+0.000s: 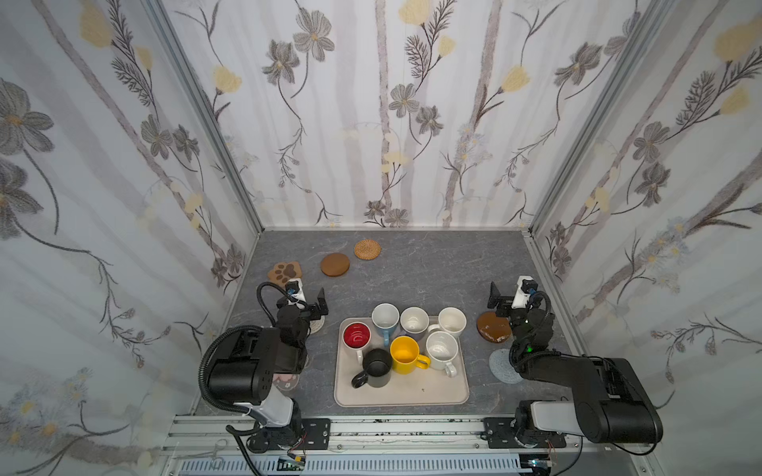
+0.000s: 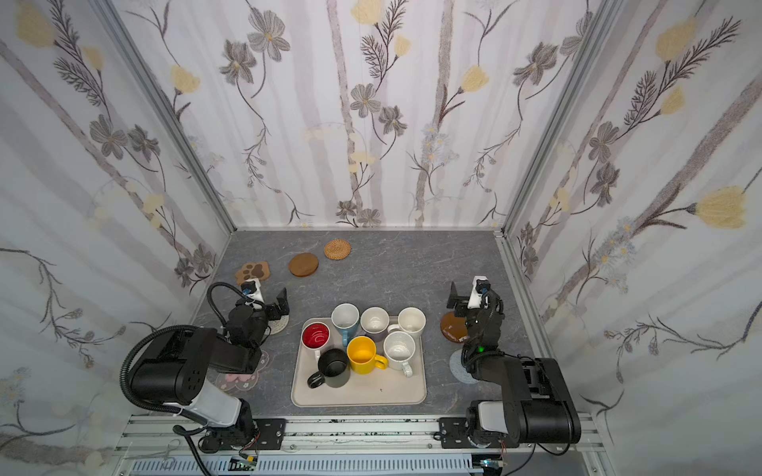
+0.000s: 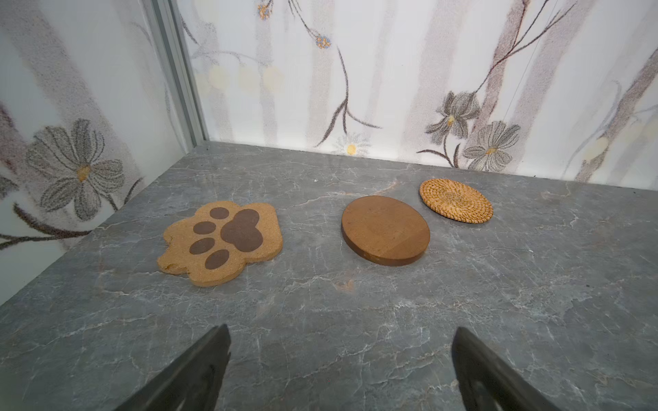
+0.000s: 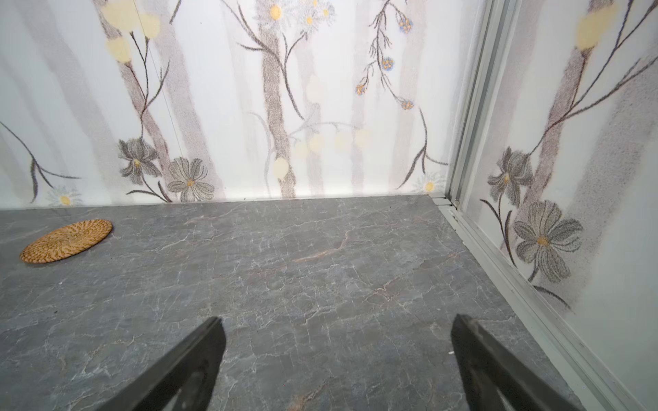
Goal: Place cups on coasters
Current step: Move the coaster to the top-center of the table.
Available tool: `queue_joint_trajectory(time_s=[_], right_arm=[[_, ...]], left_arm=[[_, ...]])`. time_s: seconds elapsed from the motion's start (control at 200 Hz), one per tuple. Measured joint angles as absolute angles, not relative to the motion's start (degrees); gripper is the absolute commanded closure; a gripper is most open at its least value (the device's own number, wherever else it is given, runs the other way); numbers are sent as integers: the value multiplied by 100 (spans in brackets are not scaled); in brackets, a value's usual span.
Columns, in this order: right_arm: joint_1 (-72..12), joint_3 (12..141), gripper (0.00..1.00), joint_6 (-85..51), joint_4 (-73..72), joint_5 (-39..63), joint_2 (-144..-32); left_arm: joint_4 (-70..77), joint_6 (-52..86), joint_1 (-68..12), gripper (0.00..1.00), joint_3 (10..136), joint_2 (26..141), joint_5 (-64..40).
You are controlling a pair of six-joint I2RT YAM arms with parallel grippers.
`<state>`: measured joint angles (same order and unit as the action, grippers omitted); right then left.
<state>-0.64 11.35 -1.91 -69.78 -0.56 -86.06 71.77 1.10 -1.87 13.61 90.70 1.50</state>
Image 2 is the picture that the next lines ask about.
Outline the woven rattan round coaster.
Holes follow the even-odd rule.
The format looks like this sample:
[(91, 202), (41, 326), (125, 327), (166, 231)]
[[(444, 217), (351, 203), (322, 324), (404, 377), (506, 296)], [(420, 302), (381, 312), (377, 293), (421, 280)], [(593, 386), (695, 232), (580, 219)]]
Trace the woven rattan round coaster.
[(325, 244), (323, 253), (325, 257), (333, 261), (341, 261), (347, 258), (352, 251), (351, 245), (343, 239), (333, 239)]

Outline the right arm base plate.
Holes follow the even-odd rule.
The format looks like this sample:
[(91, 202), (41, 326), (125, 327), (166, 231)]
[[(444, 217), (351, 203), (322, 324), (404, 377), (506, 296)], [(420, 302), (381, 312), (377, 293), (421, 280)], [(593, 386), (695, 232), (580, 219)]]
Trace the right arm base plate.
[(505, 432), (489, 430), (477, 418), (446, 416), (438, 419), (438, 425), (436, 436), (444, 449), (501, 449), (520, 446)]

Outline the glossy dark brown round coaster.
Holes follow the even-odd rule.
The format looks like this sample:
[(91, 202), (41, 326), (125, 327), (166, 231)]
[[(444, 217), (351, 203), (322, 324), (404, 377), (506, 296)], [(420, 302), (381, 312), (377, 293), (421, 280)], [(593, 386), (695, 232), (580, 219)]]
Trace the glossy dark brown round coaster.
[(466, 319), (457, 317), (453, 311), (442, 317), (440, 329), (444, 338), (450, 342), (462, 344), (468, 340)]

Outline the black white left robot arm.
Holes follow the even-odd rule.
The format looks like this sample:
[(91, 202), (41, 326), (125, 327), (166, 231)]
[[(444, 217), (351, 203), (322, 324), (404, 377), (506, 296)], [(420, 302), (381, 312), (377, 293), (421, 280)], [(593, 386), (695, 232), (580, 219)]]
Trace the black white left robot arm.
[(200, 436), (191, 450), (252, 448), (261, 430), (250, 404), (208, 383), (206, 374), (210, 369), (230, 375), (255, 373), (272, 324), (290, 314), (288, 291), (281, 289), (275, 303), (265, 303), (256, 281), (240, 288), (216, 282), (208, 286), (206, 301), (220, 330), (183, 324), (150, 333), (125, 357), (119, 385), (135, 407), (198, 424), (196, 430), (174, 427), (186, 440)]

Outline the brown round wooden coaster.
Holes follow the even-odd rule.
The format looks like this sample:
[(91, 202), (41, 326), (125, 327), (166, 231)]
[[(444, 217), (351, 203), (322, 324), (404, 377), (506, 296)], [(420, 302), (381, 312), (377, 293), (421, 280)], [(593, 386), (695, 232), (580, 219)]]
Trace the brown round wooden coaster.
[(288, 269), (295, 277), (309, 277), (319, 269), (319, 259), (312, 253), (300, 253), (290, 261)]

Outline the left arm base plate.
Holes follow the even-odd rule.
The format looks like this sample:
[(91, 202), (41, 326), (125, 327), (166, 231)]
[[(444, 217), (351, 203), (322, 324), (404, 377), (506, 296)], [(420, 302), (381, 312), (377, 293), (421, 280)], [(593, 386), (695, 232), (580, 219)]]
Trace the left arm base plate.
[(285, 434), (284, 418), (258, 418), (229, 428), (212, 428), (198, 442), (201, 452), (279, 450)]

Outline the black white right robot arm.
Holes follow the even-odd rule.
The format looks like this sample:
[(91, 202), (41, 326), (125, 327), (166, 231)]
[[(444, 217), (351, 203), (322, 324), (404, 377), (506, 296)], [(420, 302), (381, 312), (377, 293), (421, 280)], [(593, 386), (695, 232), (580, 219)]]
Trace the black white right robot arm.
[(466, 328), (460, 365), (472, 379), (498, 386), (501, 398), (471, 402), (464, 418), (441, 418), (442, 446), (559, 444), (563, 455), (579, 443), (583, 426), (558, 362), (499, 348), (504, 301), (488, 279), (476, 276), (468, 296), (450, 285), (446, 307)]

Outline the cork paw print coaster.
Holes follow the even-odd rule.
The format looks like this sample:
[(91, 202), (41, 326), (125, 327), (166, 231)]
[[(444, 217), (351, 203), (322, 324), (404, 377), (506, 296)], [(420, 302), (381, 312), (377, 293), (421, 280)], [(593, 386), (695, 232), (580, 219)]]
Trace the cork paw print coaster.
[(271, 276), (270, 267), (267, 262), (249, 262), (244, 264), (235, 274), (236, 283), (243, 283), (258, 279), (260, 282), (269, 279)]

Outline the grey blue woven coaster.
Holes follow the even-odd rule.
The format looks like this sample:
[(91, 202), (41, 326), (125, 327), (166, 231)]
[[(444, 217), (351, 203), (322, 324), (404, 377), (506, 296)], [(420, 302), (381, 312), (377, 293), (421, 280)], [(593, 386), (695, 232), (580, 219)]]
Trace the grey blue woven coaster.
[(452, 376), (454, 376), (458, 382), (466, 385), (474, 385), (477, 383), (477, 380), (474, 379), (470, 373), (466, 371), (464, 365), (462, 365), (462, 353), (460, 351), (454, 351), (454, 353), (450, 355), (448, 366), (450, 366)]

